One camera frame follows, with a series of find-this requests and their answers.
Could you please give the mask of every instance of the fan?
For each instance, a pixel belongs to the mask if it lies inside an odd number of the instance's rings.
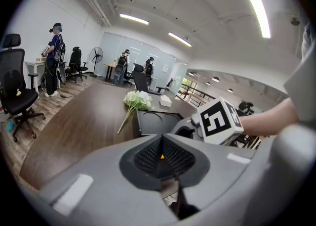
[[[102,49],[99,48],[99,47],[93,48],[93,49],[91,50],[91,52],[90,52],[89,57],[90,57],[91,62],[94,63],[93,74],[90,75],[90,76],[96,78],[97,75],[94,74],[94,72],[95,72],[95,64],[97,64],[99,61],[102,60],[102,57],[103,57],[103,51],[102,51]]]

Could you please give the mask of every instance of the floor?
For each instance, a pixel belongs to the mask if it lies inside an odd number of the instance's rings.
[[[86,80],[81,81],[80,78],[77,78],[77,83],[69,80],[65,85],[61,84],[60,94],[63,94],[67,98],[62,98],[60,95],[55,97],[45,97],[44,92],[40,90],[40,99],[38,99],[32,105],[32,108],[36,113],[44,113],[46,119],[43,120],[41,116],[30,119],[29,122],[33,128],[33,131],[39,135],[45,125],[63,106],[65,106],[74,96],[79,94],[93,83],[110,84],[105,82],[103,77],[93,78],[87,74]],[[25,184],[26,186],[30,187],[25,181],[23,181],[23,179],[19,177],[19,172],[24,158],[35,140],[32,138],[32,132],[27,128],[26,125],[23,125],[22,128],[17,132],[16,136],[18,138],[18,142],[15,143],[12,137],[13,131],[7,132],[5,130],[9,121],[10,120],[0,123],[0,149],[15,178],[21,184]]]

